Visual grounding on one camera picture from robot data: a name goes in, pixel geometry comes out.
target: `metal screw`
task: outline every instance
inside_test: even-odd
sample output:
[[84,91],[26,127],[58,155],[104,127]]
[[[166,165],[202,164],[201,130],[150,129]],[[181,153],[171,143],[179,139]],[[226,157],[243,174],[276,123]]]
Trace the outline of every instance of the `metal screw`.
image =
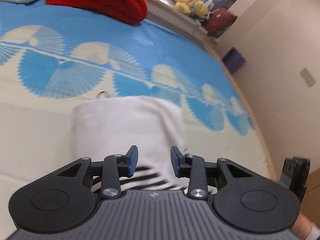
[[103,190],[103,194],[108,197],[114,197],[119,194],[119,191],[115,188],[106,188]]
[[191,190],[190,194],[194,197],[203,197],[206,193],[203,189],[196,188],[194,190]]

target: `white fan pattern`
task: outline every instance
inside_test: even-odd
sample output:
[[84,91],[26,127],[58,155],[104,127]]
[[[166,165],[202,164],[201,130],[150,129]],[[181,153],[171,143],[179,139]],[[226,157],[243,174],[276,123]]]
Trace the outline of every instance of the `white fan pattern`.
[[208,104],[224,105],[227,101],[221,93],[207,83],[202,86],[202,95]]
[[202,97],[201,92],[198,89],[196,89],[195,85],[191,82],[190,79],[188,79],[184,74],[182,74],[180,70],[178,70],[177,68],[173,67],[172,70],[176,77],[177,82],[180,83],[185,88],[188,95],[191,95],[197,98]]
[[65,48],[63,37],[57,31],[42,25],[26,25],[4,34],[0,41],[24,44],[42,51],[62,54]]
[[6,63],[12,56],[14,56],[20,48],[9,47],[3,44],[0,44],[0,66]]
[[113,68],[120,69],[128,75],[147,78],[143,67],[128,52],[113,45],[109,46],[109,62]]
[[71,57],[83,59],[95,64],[108,63],[109,44],[100,41],[89,41],[78,45],[71,52]]
[[51,76],[41,96],[47,98],[69,98],[90,91],[101,81],[99,68],[75,63],[68,69],[57,69]]

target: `blue patterned bedsheet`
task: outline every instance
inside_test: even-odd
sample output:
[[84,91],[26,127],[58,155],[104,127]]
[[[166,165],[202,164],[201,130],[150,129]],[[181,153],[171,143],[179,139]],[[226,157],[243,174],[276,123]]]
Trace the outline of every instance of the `blue patterned bedsheet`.
[[[0,77],[1,68],[18,62],[21,85],[39,99],[86,95],[108,76],[114,90],[109,92],[117,96],[147,95],[181,106],[186,119],[196,120],[201,133],[212,138],[213,147],[223,139],[223,149],[235,144],[232,154],[239,149],[263,156],[221,64],[148,20],[131,26],[91,11],[45,5],[43,0],[0,3],[0,37]],[[250,140],[254,146],[244,146]],[[263,163],[264,156],[257,162]]]

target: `purple box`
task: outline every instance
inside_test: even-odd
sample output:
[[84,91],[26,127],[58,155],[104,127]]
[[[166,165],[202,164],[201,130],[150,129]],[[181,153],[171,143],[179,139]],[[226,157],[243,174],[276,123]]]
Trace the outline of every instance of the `purple box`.
[[246,62],[242,54],[235,48],[229,50],[228,53],[223,56],[222,61],[232,75]]

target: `human hand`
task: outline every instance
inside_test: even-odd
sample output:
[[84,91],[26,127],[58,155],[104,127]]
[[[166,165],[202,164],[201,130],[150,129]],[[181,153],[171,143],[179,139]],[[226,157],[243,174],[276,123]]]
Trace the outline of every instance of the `human hand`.
[[292,227],[292,232],[295,233],[301,240],[305,240],[311,232],[313,223],[301,212]]

